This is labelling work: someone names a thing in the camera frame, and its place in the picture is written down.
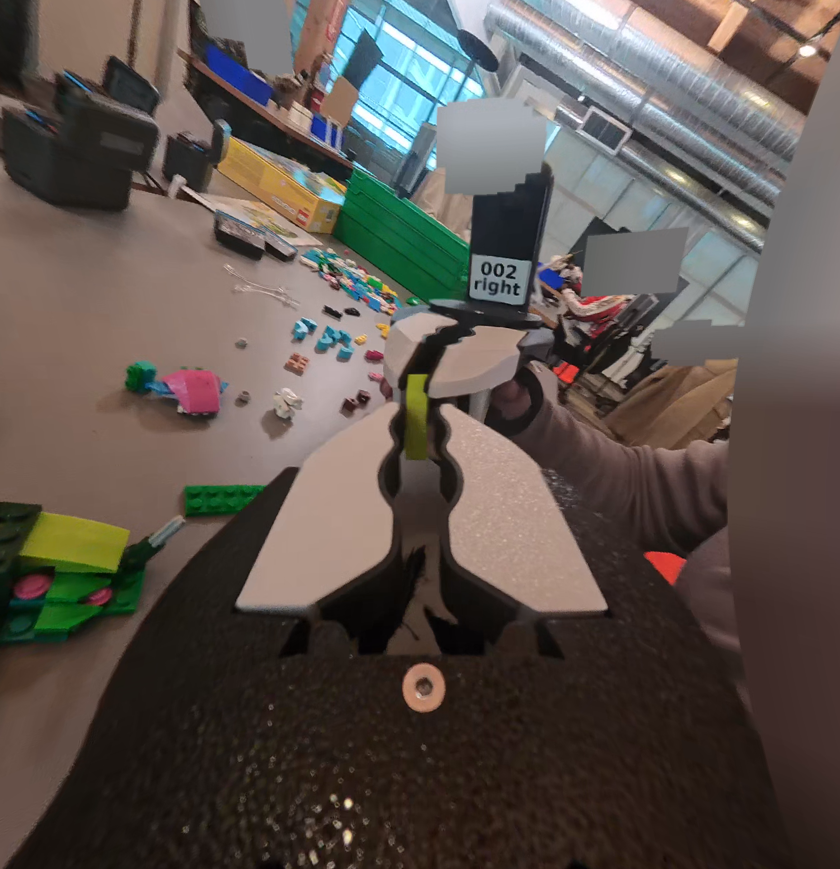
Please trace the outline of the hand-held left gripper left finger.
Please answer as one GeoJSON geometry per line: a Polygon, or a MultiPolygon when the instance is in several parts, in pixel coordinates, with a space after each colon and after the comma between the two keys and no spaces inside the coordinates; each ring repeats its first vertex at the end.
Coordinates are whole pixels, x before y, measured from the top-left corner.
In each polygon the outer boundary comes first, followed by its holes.
{"type": "Polygon", "coordinates": [[[305,460],[237,597],[239,612],[309,614],[389,555],[394,513],[380,473],[398,409],[382,404],[305,460]]]}

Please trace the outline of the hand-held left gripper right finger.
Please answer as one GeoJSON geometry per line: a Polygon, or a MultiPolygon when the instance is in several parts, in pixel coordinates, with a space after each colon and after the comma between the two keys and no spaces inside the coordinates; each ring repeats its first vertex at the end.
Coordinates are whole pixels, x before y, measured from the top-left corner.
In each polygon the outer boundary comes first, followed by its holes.
{"type": "Polygon", "coordinates": [[[584,617],[607,601],[541,469],[493,429],[443,404],[441,470],[452,472],[441,597],[456,617],[584,617]]]}

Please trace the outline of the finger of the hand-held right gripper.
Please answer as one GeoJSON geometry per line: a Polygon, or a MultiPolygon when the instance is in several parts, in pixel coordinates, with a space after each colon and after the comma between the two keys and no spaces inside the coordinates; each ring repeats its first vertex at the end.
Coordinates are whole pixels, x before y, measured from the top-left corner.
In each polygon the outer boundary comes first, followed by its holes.
{"type": "Polygon", "coordinates": [[[384,349],[384,397],[398,402],[411,374],[427,375],[432,389],[447,347],[456,341],[456,320],[429,309],[402,310],[390,324],[384,349]]]}
{"type": "Polygon", "coordinates": [[[522,329],[477,326],[443,351],[427,380],[432,400],[483,393],[512,379],[518,369],[522,329]]]}

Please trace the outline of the lime green lego slope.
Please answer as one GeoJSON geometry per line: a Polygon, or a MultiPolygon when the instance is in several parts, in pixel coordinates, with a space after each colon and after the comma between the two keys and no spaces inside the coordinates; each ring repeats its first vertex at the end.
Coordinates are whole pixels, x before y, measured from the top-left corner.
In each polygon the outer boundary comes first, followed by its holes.
{"type": "Polygon", "coordinates": [[[422,462],[428,455],[428,395],[427,375],[412,374],[407,377],[404,390],[404,441],[403,451],[409,461],[422,462]]]}

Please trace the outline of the long green lego plate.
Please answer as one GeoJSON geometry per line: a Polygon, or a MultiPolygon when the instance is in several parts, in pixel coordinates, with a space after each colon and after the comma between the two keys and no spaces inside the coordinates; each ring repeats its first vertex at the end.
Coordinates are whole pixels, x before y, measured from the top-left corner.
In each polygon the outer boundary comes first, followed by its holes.
{"type": "Polygon", "coordinates": [[[188,485],[183,493],[187,518],[234,516],[261,494],[266,485],[188,485]]]}

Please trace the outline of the dark green lego build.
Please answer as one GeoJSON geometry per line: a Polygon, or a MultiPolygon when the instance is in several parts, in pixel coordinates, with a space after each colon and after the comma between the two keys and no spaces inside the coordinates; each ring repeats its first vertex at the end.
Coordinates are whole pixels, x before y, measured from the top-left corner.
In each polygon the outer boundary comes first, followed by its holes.
{"type": "Polygon", "coordinates": [[[123,589],[143,575],[185,524],[185,517],[175,516],[132,544],[121,527],[46,513],[37,504],[0,501],[0,604],[17,596],[16,586],[29,574],[50,578],[50,588],[60,579],[81,577],[123,589]]]}

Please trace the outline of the person's right forearm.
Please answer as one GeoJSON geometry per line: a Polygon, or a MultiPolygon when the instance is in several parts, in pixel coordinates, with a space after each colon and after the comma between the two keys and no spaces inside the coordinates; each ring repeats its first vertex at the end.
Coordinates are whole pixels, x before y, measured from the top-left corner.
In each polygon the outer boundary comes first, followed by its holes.
{"type": "Polygon", "coordinates": [[[586,502],[644,550],[693,559],[693,569],[730,572],[726,442],[684,449],[625,447],[525,387],[527,425],[513,440],[538,465],[577,487],[586,502]]]}

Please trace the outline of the pile of mixed lego pieces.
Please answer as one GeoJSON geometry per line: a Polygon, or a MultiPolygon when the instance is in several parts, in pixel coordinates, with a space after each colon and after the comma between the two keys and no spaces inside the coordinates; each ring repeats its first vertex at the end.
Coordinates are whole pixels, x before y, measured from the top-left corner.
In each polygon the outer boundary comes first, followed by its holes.
{"type": "Polygon", "coordinates": [[[387,283],[371,275],[353,259],[338,255],[333,248],[307,248],[299,252],[297,258],[301,265],[315,271],[331,288],[342,291],[376,313],[393,317],[403,309],[397,294],[387,283]]]}

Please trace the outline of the pink lego assembly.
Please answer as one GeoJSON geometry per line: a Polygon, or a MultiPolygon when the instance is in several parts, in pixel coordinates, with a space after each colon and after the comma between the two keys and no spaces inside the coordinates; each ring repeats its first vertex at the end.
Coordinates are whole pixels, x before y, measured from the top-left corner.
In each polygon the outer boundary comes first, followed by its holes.
{"type": "Polygon", "coordinates": [[[220,414],[229,384],[206,368],[180,368],[159,377],[153,363],[139,361],[125,369],[123,386],[137,396],[173,401],[180,415],[207,420],[220,414]]]}

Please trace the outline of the yellow lego box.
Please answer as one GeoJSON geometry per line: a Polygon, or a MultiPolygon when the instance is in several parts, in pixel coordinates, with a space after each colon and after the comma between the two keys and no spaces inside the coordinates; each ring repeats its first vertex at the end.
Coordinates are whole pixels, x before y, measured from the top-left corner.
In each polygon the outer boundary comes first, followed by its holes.
{"type": "Polygon", "coordinates": [[[313,234],[334,232],[346,188],[326,174],[236,137],[218,170],[296,226],[313,234]]]}

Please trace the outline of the person's right hand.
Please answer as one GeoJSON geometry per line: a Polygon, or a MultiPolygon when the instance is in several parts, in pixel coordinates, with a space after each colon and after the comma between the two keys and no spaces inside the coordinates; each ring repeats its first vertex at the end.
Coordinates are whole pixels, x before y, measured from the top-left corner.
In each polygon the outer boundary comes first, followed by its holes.
{"type": "Polygon", "coordinates": [[[486,423],[505,437],[524,432],[546,403],[543,367],[533,363],[521,368],[514,377],[496,387],[490,397],[486,423]]]}

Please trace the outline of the group of teal curved bricks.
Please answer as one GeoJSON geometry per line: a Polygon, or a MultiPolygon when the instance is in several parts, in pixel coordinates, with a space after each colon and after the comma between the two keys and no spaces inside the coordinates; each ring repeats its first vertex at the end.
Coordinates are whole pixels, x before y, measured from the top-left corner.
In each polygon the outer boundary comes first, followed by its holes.
{"type": "Polygon", "coordinates": [[[311,341],[317,353],[332,352],[339,361],[349,361],[354,354],[353,336],[343,329],[320,327],[315,320],[303,317],[295,320],[291,332],[294,342],[311,341]]]}

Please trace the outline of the green plastic bin stack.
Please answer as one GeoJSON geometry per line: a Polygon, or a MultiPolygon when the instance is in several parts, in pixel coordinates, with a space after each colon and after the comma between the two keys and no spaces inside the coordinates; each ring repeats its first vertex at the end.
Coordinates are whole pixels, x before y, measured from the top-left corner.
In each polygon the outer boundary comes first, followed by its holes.
{"type": "Polygon", "coordinates": [[[332,234],[412,296],[465,297],[469,245],[363,168],[350,177],[332,234]]]}

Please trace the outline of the black floor lamp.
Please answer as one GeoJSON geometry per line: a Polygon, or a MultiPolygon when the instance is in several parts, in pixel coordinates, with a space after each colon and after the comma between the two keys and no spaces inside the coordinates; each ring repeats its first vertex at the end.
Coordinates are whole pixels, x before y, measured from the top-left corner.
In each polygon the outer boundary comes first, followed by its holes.
{"type": "Polygon", "coordinates": [[[499,59],[490,49],[487,38],[461,27],[456,37],[469,65],[453,103],[473,103],[494,95],[499,59]]]}

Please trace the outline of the instruction booklet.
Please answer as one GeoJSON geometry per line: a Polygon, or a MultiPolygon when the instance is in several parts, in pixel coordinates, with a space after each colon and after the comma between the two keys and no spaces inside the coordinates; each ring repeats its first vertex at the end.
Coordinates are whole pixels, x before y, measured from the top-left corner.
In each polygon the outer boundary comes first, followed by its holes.
{"type": "Polygon", "coordinates": [[[177,197],[201,205],[208,212],[221,213],[265,233],[284,239],[296,248],[317,246],[317,239],[262,202],[223,196],[202,195],[188,187],[182,187],[177,197]]]}

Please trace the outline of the wooden table with bins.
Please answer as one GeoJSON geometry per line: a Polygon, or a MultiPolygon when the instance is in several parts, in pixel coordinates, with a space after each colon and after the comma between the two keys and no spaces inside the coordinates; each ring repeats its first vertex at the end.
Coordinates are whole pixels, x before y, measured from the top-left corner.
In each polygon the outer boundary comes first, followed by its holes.
{"type": "Polygon", "coordinates": [[[349,181],[354,164],[341,152],[291,124],[283,111],[257,103],[186,51],[177,49],[176,54],[189,76],[189,93],[207,119],[223,119],[233,137],[242,142],[290,158],[339,182],[349,181]]]}

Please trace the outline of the cardboard box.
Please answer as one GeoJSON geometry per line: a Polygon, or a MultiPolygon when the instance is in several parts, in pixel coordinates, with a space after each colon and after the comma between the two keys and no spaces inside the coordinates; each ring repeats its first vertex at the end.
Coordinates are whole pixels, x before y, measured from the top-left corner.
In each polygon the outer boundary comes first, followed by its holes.
{"type": "Polygon", "coordinates": [[[294,53],[294,71],[310,71],[323,53],[332,53],[350,1],[307,1],[303,26],[294,53]]]}

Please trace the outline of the black charging case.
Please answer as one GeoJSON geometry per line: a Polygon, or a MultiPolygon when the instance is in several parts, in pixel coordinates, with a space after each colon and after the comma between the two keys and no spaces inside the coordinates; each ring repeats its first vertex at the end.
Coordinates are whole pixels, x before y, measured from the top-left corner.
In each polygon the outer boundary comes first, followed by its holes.
{"type": "Polygon", "coordinates": [[[40,200],[72,210],[125,210],[133,176],[150,168],[159,136],[152,114],[69,71],[56,76],[53,111],[4,107],[1,122],[7,175],[40,200]]]}
{"type": "Polygon", "coordinates": [[[173,183],[177,177],[192,192],[208,192],[216,168],[226,158],[231,139],[231,127],[224,120],[214,122],[211,141],[206,143],[187,132],[167,136],[163,175],[173,183]]]}
{"type": "Polygon", "coordinates": [[[161,103],[158,89],[120,58],[110,56],[104,67],[102,88],[113,100],[154,116],[161,103]]]}

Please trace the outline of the silver ventilation duct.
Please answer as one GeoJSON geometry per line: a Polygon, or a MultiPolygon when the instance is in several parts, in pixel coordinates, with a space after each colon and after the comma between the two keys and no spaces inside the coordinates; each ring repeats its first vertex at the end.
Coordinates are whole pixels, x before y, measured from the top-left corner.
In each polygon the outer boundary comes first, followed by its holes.
{"type": "Polygon", "coordinates": [[[794,158],[804,114],[633,2],[489,2],[483,22],[525,46],[530,26],[557,27],[677,107],[705,110],[759,151],[794,158]]]}

